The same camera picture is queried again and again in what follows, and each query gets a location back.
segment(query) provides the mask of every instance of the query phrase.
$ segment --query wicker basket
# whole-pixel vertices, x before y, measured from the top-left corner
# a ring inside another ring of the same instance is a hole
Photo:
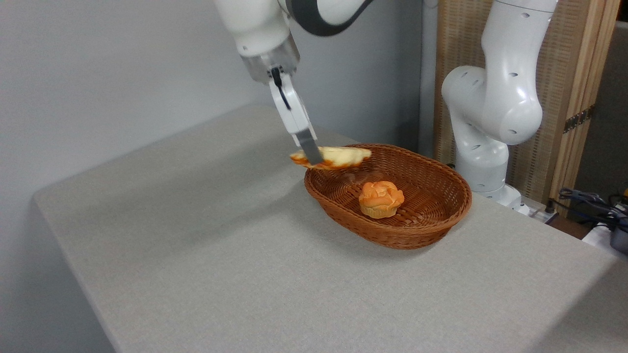
[[[442,239],[471,207],[471,189],[453,169],[406,149],[386,144],[351,144],[372,156],[357,168],[305,173],[305,188],[327,215],[348,230],[393,249],[417,249]],[[387,180],[405,202],[390,218],[372,219],[360,211],[366,182]]]

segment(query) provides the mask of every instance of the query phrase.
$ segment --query table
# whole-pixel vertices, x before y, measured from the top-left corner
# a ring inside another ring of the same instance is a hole
[[[248,106],[35,195],[117,351],[628,349],[625,262],[481,197],[432,246],[378,246],[325,215],[294,150]]]

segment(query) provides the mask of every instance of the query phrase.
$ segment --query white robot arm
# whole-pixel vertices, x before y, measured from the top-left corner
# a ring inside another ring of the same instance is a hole
[[[486,69],[462,66],[443,81],[456,142],[456,170],[471,190],[527,213],[506,185],[508,145],[536,133],[543,112],[536,62],[558,0],[495,0],[482,35]]]
[[[214,0],[253,80],[268,84],[275,106],[312,165],[323,161],[307,111],[292,86],[299,52],[289,16],[318,36],[342,32],[372,0]]]

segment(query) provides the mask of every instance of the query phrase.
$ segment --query cable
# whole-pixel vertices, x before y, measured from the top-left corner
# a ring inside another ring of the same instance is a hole
[[[559,205],[560,207],[563,207],[564,209],[570,210],[570,211],[572,211],[573,213],[575,213],[575,214],[579,215],[580,217],[584,217],[584,218],[592,219],[592,220],[594,220],[594,221],[597,221],[598,223],[603,223],[603,224],[606,224],[606,225],[611,225],[611,226],[613,226],[613,227],[618,227],[618,228],[619,228],[619,229],[621,229],[622,231],[624,231],[624,232],[628,232],[628,224],[627,224],[626,222],[622,222],[622,221],[618,221],[618,222],[617,222],[617,221],[615,221],[615,220],[616,220],[616,218],[614,218],[614,217],[613,217],[613,218],[611,218],[611,219],[609,219],[609,218],[601,218],[601,217],[596,217],[596,216],[594,216],[594,215],[590,215],[590,214],[584,214],[584,213],[582,213],[582,212],[580,212],[580,211],[578,211],[578,210],[576,210],[576,209],[574,209],[574,208],[572,208],[572,207],[569,207],[569,206],[567,206],[567,205],[563,205],[563,204],[561,204],[560,202],[556,201],[556,200],[555,200],[555,199],[553,199],[553,198],[550,198],[549,200],[550,200],[550,202],[551,202],[551,203],[553,203],[553,204],[555,204],[555,205]]]

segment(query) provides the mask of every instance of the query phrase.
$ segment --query pastry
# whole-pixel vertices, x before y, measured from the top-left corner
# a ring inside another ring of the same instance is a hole
[[[358,198],[363,214],[375,218],[392,217],[404,202],[403,192],[391,182],[365,183]]]
[[[290,159],[297,165],[306,168],[336,170],[359,166],[362,162],[371,157],[371,151],[365,148],[355,147],[319,147],[318,150],[323,157],[323,162],[311,165],[303,150],[290,155]]]

